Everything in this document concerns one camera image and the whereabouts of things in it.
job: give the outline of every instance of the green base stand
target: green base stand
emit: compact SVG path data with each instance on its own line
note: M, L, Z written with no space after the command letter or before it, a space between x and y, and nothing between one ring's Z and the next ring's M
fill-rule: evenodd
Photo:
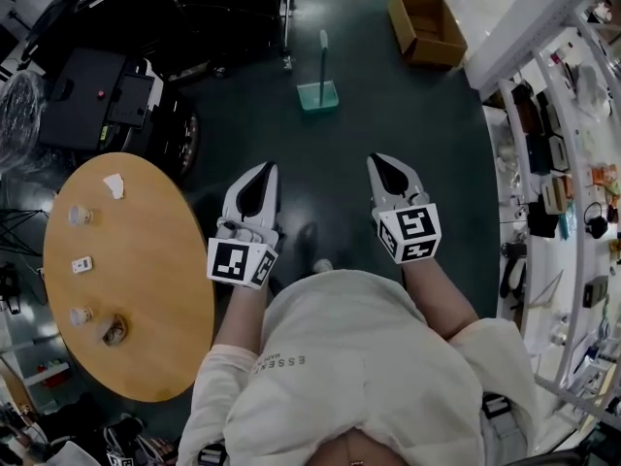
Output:
M323 101L319 102L321 83L298 85L302 109L307 113L334 111L339 106L339 95L333 82L323 84Z

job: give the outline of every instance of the dark green floor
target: dark green floor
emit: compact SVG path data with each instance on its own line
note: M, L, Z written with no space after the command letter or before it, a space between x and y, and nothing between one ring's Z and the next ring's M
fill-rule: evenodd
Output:
M294 72L284 74L277 56L253 62L219 81L184 89L194 103L203 140L183 190L206 235L214 228L228 185L250 167L274 160L281 176L279 222L286 237L274 276L288 284L325 256L337 267L399 279L399 269L373 235L365 165L371 151L402 159L418 172L438 204L442 241L437 259L482 316L496 312L498 211L493 158L477 94L463 72L410 69L392 32L388 0L296 0L291 49ZM328 76L341 105L327 116L303 116L297 83L316 81L319 30L330 36ZM31 208L30 187L13 187L11 204ZM41 248L44 224L28 231ZM26 278L36 277L18 257ZM38 267L38 259L29 260ZM32 338L51 323L47 307L25 291L35 321L12 316L14 342ZM24 373L51 357L68 358L58 343L19 353ZM89 390L110 419L131 411L148 431L174 439L189 412L190 393L157 405L123 399L79 367L54 390L38 388L36 403L63 404Z

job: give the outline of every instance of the black headphones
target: black headphones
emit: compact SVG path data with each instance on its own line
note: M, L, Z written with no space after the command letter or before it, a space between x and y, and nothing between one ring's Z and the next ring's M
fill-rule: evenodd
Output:
M589 209L591 209L594 205L598 205L600 206L600 215L597 217L591 217L588 221L586 220L586 213L589 211ZM589 205L589 207L586 208L586 210L584 211L584 224L586 224L586 231L587 233L590 233L591 236L593 238L595 238L596 240L598 238L602 238L602 236L604 235L604 233L606 231L608 231L608 223L607 221L602 217L602 212L604 211L604 208L602 207L602 204L600 204L599 202L593 202L591 203L591 205Z

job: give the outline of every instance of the round wooden table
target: round wooden table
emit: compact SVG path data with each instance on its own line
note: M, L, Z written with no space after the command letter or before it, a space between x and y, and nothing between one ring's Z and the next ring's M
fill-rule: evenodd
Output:
M104 184L119 173L125 194ZM69 209L88 208L72 226ZM93 269L74 274L89 255ZM213 333L213 285L207 247L177 187L155 166L128 153L86 162L64 184L49 217L44 244L49 304L61 335L80 364L107 388L143 402L170 399L196 378ZM70 322L88 307L93 320ZM128 334L116 347L97 340L97 321L119 314Z

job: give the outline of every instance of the white sweater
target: white sweater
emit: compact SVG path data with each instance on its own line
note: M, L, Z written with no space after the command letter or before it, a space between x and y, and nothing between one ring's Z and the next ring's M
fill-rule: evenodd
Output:
M484 391L512 402L531 447L535 382L513 323L483 319L447 343L399 284L324 273L274 300L259 357L229 346L207 354L178 466L195 466L204 446L221 441L231 466L302 466L350 428L408 464L480 465L490 459Z

